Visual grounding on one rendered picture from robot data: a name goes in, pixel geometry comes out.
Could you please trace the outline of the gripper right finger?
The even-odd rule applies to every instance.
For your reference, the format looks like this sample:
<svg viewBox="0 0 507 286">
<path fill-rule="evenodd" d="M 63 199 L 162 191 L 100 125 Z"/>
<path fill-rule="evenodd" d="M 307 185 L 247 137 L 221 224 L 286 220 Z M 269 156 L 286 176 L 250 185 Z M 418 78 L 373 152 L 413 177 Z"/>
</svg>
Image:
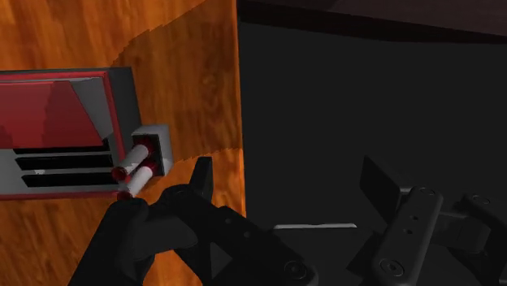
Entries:
<svg viewBox="0 0 507 286">
<path fill-rule="evenodd" d="M 443 195 L 365 156 L 360 189 L 387 224 L 347 266 L 360 286 L 416 286 L 430 245 L 445 247 L 480 286 L 507 286 L 507 202 L 465 193 L 450 210 Z"/>
</svg>

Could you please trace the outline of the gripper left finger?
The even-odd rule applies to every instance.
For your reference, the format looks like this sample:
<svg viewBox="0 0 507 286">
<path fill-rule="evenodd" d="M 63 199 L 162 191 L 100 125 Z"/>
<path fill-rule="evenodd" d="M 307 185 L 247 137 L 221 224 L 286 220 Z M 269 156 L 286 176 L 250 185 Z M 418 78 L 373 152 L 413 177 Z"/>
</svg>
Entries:
<svg viewBox="0 0 507 286">
<path fill-rule="evenodd" d="M 317 271 L 272 232 L 211 202 L 213 160 L 159 199 L 119 195 L 68 286 L 143 286 L 157 254 L 175 251 L 202 286 L 317 286 Z"/>
</svg>

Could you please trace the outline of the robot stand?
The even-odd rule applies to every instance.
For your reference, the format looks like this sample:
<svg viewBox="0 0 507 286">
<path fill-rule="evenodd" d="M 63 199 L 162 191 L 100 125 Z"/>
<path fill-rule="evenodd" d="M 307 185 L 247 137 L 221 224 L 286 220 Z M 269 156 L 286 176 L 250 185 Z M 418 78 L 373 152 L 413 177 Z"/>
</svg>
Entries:
<svg viewBox="0 0 507 286">
<path fill-rule="evenodd" d="M 248 218 L 317 271 L 347 266 L 387 227 L 360 189 L 365 156 L 444 197 L 507 202 L 507 43 L 385 41 L 238 24 Z M 480 286 L 430 245 L 416 286 Z"/>
</svg>

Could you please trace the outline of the red and grey toaster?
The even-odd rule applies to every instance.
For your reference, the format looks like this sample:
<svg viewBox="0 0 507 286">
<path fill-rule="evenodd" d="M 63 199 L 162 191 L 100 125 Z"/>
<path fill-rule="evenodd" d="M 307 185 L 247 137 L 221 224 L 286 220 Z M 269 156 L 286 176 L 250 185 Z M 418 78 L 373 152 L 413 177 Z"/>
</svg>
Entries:
<svg viewBox="0 0 507 286">
<path fill-rule="evenodd" d="M 131 68 L 0 71 L 0 200 L 136 195 L 172 167 Z"/>
</svg>

